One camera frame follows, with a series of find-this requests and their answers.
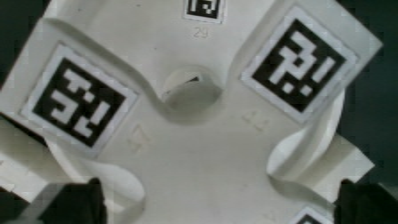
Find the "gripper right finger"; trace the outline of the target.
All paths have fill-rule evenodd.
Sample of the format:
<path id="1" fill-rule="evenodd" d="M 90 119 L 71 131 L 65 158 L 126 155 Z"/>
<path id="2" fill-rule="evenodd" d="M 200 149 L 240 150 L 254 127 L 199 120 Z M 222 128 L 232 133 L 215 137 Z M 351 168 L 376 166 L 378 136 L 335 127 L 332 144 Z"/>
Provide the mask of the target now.
<path id="1" fill-rule="evenodd" d="M 398 224 L 398 195 L 380 183 L 341 181 L 334 224 Z"/>

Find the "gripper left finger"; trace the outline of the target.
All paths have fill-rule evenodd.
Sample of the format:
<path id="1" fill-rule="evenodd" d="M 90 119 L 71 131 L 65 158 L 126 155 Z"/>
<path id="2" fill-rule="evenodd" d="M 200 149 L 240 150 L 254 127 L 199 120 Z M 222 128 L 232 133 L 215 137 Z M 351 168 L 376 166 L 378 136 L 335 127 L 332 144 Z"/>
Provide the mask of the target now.
<path id="1" fill-rule="evenodd" d="M 101 181 L 55 183 L 44 187 L 12 224 L 106 224 Z"/>

